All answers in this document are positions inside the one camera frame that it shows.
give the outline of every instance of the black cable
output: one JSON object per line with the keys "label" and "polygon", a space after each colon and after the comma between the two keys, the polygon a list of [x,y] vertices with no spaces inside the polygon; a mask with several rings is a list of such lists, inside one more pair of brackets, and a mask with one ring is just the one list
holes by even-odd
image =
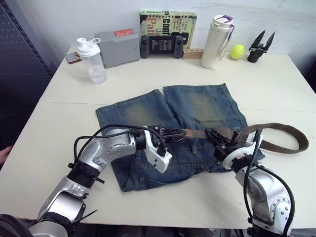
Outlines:
{"label": "black cable", "polygon": [[[101,127],[98,131],[96,131],[93,136],[96,136],[98,135],[100,132],[102,132],[103,130],[109,128],[109,127],[124,127],[124,128],[134,128],[134,129],[140,129],[140,130],[146,130],[146,131],[149,131],[151,133],[153,133],[159,140],[160,140],[160,143],[162,145],[164,145],[164,141],[162,139],[162,137],[154,130],[150,129],[150,128],[147,128],[147,127],[141,127],[141,126],[133,126],[133,125],[126,125],[126,124],[109,124],[109,125],[106,125],[104,127]],[[78,153],[78,156],[75,156],[75,163],[76,161],[78,161],[79,157],[81,156],[81,153],[83,152],[83,150],[85,149],[85,147],[89,144],[89,142],[91,142],[92,138],[89,139],[83,146],[82,148],[80,149],[79,153]]]}
{"label": "black cable", "polygon": [[15,233],[10,231],[7,227],[3,227],[1,224],[0,224],[0,236],[17,237],[17,235]]}
{"label": "black cable", "polygon": [[78,161],[78,158],[79,156],[77,156],[77,144],[78,142],[81,140],[81,139],[89,139],[89,141],[91,141],[92,139],[94,138],[109,138],[109,137],[116,137],[116,136],[120,136],[120,135],[123,135],[123,134],[128,134],[129,131],[124,131],[124,132],[120,132],[120,133],[116,133],[116,134],[111,134],[111,135],[106,135],[106,136],[81,136],[81,137],[78,137],[76,140],[75,140],[75,143],[74,143],[74,156],[75,156],[75,164],[77,163]]}
{"label": "black cable", "polygon": [[250,217],[251,220],[252,220],[252,214],[251,214],[251,210],[250,210],[248,199],[247,199],[247,186],[248,186],[248,183],[249,183],[248,178],[249,178],[250,169],[252,168],[252,165],[253,165],[253,163],[254,163],[254,161],[256,159],[256,156],[257,156],[257,152],[259,150],[260,134],[261,134],[261,132],[262,132],[262,128],[260,128],[260,127],[257,128],[255,137],[253,139],[253,141],[256,142],[255,149],[253,150],[252,158],[251,158],[250,163],[248,164],[248,167],[247,167],[247,170],[246,170],[246,174],[245,174],[245,178],[243,180],[243,198],[245,200],[246,208],[247,208],[247,211],[248,211],[248,214],[249,214],[249,217]]}
{"label": "black cable", "polygon": [[222,237],[222,232],[224,231],[224,229],[221,230],[221,232],[219,233],[219,237]]}
{"label": "black cable", "polygon": [[244,237],[242,229],[239,230],[239,235],[240,235],[240,237]]}
{"label": "black cable", "polygon": [[85,216],[83,216],[83,217],[81,217],[81,218],[79,218],[79,219],[76,219],[76,220],[74,220],[71,224],[73,225],[73,224],[75,224],[75,223],[77,223],[77,222],[80,222],[80,221],[82,221],[83,219],[85,219],[85,218],[87,218],[88,216],[91,216],[94,212],[96,212],[97,210],[94,210],[94,211],[92,211],[91,213],[89,213],[89,214],[87,214],[87,215],[85,215]]}
{"label": "black cable", "polygon": [[0,214],[0,221],[9,224],[22,237],[33,237],[31,232],[14,216]]}
{"label": "black cable", "polygon": [[294,201],[294,195],[290,189],[290,187],[287,185],[287,183],[281,179],[281,177],[279,177],[278,175],[276,175],[275,173],[273,173],[272,171],[266,169],[265,167],[263,166],[259,166],[259,165],[256,165],[256,167],[260,170],[263,170],[264,172],[272,175],[273,177],[275,177],[276,179],[278,179],[284,186],[285,186],[285,189],[287,191],[287,193],[289,194],[290,196],[290,202],[291,202],[291,209],[290,209],[290,213],[289,213],[289,216],[288,216],[288,219],[286,221],[286,224],[284,226],[284,230],[283,230],[283,237],[287,237],[287,232],[288,232],[288,229],[290,228],[291,226],[291,223],[294,219],[294,213],[295,213],[295,201]]}

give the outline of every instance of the clear plastic bottle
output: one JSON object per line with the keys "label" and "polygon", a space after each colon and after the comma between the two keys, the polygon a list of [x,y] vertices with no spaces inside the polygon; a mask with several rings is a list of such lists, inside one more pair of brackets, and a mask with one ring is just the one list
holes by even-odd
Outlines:
{"label": "clear plastic bottle", "polygon": [[86,70],[94,83],[103,83],[106,74],[100,55],[100,48],[98,46],[99,38],[86,41],[85,38],[77,39],[77,53],[81,57]]}

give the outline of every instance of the person's hand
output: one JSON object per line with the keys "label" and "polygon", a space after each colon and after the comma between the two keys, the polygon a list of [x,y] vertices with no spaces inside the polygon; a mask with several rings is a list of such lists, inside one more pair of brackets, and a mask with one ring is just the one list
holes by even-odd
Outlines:
{"label": "person's hand", "polygon": [[9,146],[4,150],[0,151],[0,165],[3,165],[5,160],[8,158],[13,146]]}

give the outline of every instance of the faded denim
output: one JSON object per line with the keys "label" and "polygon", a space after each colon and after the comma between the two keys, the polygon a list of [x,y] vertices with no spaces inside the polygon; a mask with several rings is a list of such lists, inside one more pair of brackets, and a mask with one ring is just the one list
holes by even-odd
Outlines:
{"label": "faded denim", "polygon": [[[97,109],[100,126],[111,123],[189,129],[247,126],[225,84],[167,86],[163,91],[164,96],[156,89]],[[143,151],[114,160],[112,167],[121,190],[146,190],[181,182],[203,171],[227,171],[216,165],[214,147],[207,140],[184,139],[167,147],[172,159],[163,174],[147,162]]]}

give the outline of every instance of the book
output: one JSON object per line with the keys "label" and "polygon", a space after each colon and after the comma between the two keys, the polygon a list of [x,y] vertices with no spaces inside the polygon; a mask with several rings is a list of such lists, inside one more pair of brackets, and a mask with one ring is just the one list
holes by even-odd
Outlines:
{"label": "book", "polygon": [[189,11],[149,11],[141,10],[141,36],[177,36],[183,37],[183,48],[191,46],[197,13]]}

